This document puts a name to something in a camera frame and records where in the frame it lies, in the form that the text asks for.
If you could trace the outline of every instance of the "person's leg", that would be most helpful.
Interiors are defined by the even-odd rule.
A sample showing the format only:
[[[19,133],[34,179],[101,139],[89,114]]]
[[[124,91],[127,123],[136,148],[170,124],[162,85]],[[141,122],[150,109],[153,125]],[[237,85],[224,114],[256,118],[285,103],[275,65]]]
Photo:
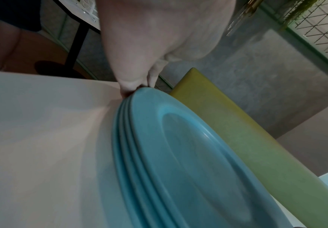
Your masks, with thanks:
[[[0,70],[16,48],[21,36],[21,29],[0,21]]]

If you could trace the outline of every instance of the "stack of plates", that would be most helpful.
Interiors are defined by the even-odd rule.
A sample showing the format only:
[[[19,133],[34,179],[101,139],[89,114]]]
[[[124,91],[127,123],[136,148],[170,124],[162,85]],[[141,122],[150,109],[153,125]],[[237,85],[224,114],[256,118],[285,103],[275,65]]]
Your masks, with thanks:
[[[114,120],[112,146],[134,227],[292,227],[225,142],[171,96],[142,88]]]

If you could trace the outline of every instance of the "white tabletop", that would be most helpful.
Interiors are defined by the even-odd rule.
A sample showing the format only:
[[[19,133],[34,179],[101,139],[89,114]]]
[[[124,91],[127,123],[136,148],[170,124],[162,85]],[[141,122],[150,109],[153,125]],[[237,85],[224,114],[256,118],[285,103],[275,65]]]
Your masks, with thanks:
[[[93,20],[93,18],[85,13],[82,9],[77,7],[71,0],[59,0],[72,14],[82,19],[84,22],[100,30],[99,20]]]
[[[130,228],[111,151],[118,84],[0,72],[0,227]]]

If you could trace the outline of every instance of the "wooden floor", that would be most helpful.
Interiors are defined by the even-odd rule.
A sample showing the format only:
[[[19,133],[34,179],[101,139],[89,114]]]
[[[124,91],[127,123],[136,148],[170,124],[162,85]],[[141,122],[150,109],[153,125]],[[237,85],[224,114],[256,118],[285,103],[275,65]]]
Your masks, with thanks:
[[[20,43],[7,62],[7,72],[37,74],[34,64],[40,60],[64,63],[67,52],[46,37],[29,31],[24,31]],[[75,70],[87,79],[90,75],[76,63]]]

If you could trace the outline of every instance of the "concrete wall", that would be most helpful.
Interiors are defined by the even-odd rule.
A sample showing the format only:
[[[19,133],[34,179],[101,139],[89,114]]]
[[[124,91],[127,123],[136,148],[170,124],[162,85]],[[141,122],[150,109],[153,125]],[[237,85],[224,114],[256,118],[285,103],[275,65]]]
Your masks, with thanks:
[[[328,173],[328,108],[277,141],[316,175]]]
[[[328,65],[261,10],[204,59],[167,66],[173,85],[199,69],[273,137],[328,106]]]

